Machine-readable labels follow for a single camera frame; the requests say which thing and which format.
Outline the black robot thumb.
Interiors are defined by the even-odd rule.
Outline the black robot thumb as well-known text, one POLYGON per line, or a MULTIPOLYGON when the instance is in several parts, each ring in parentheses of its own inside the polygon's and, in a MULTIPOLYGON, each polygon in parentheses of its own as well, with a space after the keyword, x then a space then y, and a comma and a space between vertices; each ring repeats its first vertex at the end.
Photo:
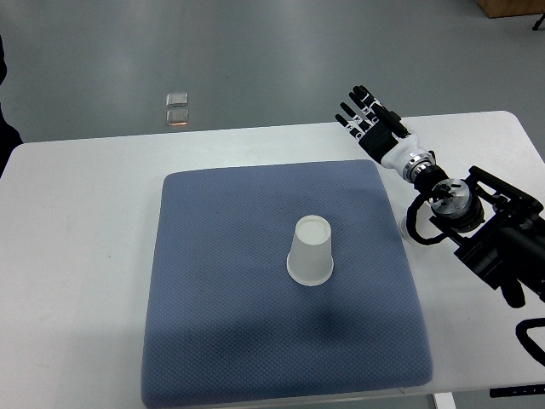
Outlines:
POLYGON ((374 105, 374 113, 379 121, 398 138, 406 138, 410 135, 410 132, 402 124, 401 118, 397 113, 388 111, 384 106, 378 104, 374 105))

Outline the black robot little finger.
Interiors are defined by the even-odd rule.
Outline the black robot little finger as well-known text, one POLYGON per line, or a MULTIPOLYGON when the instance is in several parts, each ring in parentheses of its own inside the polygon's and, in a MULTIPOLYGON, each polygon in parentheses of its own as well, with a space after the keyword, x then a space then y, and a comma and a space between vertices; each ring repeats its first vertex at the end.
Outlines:
POLYGON ((352 137, 361 137, 362 133, 357 128, 351 125, 342 115, 335 115, 336 121, 352 136, 352 137))

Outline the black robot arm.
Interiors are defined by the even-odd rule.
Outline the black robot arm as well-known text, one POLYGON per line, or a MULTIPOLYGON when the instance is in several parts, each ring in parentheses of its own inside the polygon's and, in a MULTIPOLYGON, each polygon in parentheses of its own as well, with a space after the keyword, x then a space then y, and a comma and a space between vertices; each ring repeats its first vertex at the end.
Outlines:
POLYGON ((455 256, 509 306, 525 306, 524 290, 544 297, 543 205, 529 194, 473 166, 449 177, 435 154, 422 148, 401 117, 364 86, 353 87, 336 121, 380 166, 395 170, 417 196, 404 231, 419 245, 450 239, 455 256))

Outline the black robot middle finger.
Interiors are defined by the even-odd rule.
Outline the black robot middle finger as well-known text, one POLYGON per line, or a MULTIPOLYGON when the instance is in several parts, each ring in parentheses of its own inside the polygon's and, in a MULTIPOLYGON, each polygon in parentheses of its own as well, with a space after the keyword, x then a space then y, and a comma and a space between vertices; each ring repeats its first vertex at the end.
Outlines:
POLYGON ((353 89, 349 93, 349 97, 366 117, 375 115, 371 108, 375 97, 367 89, 353 89))

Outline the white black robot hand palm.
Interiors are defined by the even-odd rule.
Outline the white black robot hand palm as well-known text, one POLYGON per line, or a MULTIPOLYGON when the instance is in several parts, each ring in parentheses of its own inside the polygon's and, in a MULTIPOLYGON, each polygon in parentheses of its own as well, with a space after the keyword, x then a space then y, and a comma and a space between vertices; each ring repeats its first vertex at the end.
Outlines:
POLYGON ((384 124, 366 130, 361 124, 358 144, 378 164, 396 170, 400 176, 415 176, 429 166, 429 152, 420 147, 417 135, 399 138, 384 124))

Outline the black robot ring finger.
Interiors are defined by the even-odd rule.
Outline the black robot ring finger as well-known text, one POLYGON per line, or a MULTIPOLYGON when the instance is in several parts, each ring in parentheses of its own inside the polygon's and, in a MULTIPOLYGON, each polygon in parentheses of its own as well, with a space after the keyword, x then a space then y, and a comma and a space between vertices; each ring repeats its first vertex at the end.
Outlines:
POLYGON ((344 111, 344 113, 348 115, 354 123, 360 126, 367 125, 367 123, 365 122, 365 119, 361 118, 347 103, 341 102, 340 107, 344 111))

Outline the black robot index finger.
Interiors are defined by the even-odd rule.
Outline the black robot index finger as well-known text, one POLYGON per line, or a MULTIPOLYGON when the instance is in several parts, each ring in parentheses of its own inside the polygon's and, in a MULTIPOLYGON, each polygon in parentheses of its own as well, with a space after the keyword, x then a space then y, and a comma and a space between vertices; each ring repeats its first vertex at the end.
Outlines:
POLYGON ((384 106, 363 85, 355 87, 355 95, 358 100, 356 105, 362 112, 378 112, 384 109, 384 106))

